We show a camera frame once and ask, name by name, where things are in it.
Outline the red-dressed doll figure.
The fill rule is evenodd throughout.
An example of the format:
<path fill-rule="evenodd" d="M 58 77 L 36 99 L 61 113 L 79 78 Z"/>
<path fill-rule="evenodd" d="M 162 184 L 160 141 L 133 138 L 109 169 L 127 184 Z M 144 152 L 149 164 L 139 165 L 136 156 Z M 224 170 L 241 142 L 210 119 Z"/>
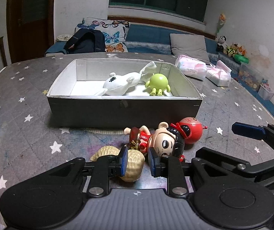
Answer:
<path fill-rule="evenodd" d="M 179 124 L 161 122 L 151 133 L 147 126 L 125 128 L 124 134 L 129 136 L 129 147 L 146 155 L 152 147 L 160 157 L 174 156 L 180 162 L 185 161 L 183 155 L 186 133 Z"/>

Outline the beige peanut toy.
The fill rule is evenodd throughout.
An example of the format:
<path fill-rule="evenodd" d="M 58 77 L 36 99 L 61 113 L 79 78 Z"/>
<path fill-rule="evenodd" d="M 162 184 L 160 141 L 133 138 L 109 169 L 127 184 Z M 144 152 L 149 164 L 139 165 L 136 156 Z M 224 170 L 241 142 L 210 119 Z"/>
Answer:
<path fill-rule="evenodd" d="M 101 147 L 95 154 L 90 157 L 91 161 L 96 161 L 99 157 L 105 155 L 118 155 L 120 149 L 117 147 L 107 145 Z M 143 170 L 145 162 L 144 155 L 138 150 L 128 150 L 128 162 L 125 175 L 121 179 L 125 182 L 137 181 Z"/>

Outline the red round robot toy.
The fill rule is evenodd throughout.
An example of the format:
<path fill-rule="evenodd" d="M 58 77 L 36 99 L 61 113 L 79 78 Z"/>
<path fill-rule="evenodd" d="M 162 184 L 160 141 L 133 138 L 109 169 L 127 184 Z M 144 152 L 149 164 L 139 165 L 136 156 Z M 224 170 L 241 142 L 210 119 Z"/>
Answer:
<path fill-rule="evenodd" d="M 185 140 L 186 144 L 194 144 L 200 140 L 203 131 L 208 129 L 207 126 L 194 117 L 185 117 L 179 122 L 171 123 L 171 127 L 175 128 Z"/>

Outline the clear plastic storage box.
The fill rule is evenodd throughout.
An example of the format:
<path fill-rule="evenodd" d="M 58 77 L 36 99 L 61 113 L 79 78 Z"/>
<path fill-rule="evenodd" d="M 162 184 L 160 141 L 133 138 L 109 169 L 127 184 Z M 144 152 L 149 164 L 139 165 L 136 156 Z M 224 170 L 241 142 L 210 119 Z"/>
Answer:
<path fill-rule="evenodd" d="M 258 92 L 264 76 L 251 65 L 242 62 L 239 67 L 238 79 L 253 91 Z"/>

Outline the grey cardboard box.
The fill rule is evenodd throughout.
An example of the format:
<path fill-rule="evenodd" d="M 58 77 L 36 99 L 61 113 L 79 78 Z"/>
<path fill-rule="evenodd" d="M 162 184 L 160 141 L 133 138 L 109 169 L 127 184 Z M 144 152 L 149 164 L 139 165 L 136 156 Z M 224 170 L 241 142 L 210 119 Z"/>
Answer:
<path fill-rule="evenodd" d="M 167 77 L 170 91 L 150 96 L 145 82 L 125 90 L 124 94 L 102 94 L 103 85 L 116 81 L 112 75 L 139 72 L 149 60 L 84 58 L 75 59 L 59 74 L 47 98 L 53 118 L 63 127 L 125 128 L 146 125 L 155 128 L 162 121 L 179 122 L 196 117 L 203 101 L 192 82 L 174 65 L 154 61 L 155 69 Z"/>

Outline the white plush toy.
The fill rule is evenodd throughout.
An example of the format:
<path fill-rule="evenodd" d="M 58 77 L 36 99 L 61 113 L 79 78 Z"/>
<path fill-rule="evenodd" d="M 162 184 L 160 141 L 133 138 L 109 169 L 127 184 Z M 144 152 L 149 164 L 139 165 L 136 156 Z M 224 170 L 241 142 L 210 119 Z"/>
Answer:
<path fill-rule="evenodd" d="M 157 66 L 154 61 L 149 62 L 140 72 L 131 72 L 125 75 L 116 75 L 115 72 L 109 74 L 103 88 L 97 92 L 96 96 L 122 96 L 131 87 L 135 87 L 140 81 L 147 82 L 154 74 Z"/>

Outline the opened pink tissue pack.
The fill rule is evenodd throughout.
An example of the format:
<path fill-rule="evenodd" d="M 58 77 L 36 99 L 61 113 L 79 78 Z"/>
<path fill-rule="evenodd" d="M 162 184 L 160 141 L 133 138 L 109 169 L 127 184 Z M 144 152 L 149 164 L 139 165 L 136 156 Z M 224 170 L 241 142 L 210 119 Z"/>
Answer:
<path fill-rule="evenodd" d="M 221 60 L 217 64 L 207 69 L 206 78 L 218 87 L 229 87 L 231 83 L 232 70 Z"/>

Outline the green octopus toy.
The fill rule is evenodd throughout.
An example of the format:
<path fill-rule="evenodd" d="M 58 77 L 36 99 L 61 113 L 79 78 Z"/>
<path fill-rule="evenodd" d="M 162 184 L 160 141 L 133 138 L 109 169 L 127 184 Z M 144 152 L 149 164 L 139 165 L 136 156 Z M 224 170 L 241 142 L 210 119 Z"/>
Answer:
<path fill-rule="evenodd" d="M 150 96 L 162 96 L 162 93 L 166 90 L 171 92 L 171 87 L 169 81 L 164 74 L 154 74 L 151 78 L 145 83 L 145 88 L 150 88 Z"/>

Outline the panda plush toy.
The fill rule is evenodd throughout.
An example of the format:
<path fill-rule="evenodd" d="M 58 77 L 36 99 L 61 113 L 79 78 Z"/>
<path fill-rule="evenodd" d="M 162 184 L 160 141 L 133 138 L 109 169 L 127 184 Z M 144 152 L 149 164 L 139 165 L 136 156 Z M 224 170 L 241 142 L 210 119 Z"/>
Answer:
<path fill-rule="evenodd" d="M 221 35 L 217 41 L 216 51 L 227 54 L 227 48 L 228 45 L 226 44 L 226 36 Z"/>

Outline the grey cushion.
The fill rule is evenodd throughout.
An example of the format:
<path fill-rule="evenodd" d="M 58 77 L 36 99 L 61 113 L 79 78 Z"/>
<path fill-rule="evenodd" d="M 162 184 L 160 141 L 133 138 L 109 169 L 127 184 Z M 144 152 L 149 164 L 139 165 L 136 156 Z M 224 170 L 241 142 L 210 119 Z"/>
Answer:
<path fill-rule="evenodd" d="M 192 58 L 209 61 L 205 37 L 194 34 L 170 34 L 171 51 L 175 56 L 186 55 Z"/>

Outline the dark blue backpack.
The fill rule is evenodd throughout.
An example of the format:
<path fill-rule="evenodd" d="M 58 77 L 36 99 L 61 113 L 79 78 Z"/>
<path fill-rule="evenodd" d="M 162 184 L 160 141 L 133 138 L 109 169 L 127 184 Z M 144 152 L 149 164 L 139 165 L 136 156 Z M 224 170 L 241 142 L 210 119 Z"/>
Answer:
<path fill-rule="evenodd" d="M 105 36 L 99 30 L 80 29 L 64 45 L 70 53 L 105 52 Z"/>

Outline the butterfly print pillow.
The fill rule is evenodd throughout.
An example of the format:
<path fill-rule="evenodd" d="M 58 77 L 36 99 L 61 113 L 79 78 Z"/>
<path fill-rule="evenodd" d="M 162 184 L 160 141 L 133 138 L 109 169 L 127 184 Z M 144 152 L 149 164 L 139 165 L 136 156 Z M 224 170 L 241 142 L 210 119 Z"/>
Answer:
<path fill-rule="evenodd" d="M 105 51 L 108 53 L 127 53 L 125 41 L 129 32 L 130 23 L 125 20 L 103 20 L 98 18 L 83 18 L 75 27 L 80 29 L 99 30 L 105 37 Z"/>

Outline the dark wooden door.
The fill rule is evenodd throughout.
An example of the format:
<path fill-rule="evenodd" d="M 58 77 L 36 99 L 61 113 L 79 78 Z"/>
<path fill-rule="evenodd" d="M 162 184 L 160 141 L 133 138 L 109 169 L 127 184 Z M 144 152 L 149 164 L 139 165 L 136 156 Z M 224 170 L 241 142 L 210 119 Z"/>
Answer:
<path fill-rule="evenodd" d="M 54 0 L 7 0 L 11 62 L 43 57 L 54 44 Z"/>

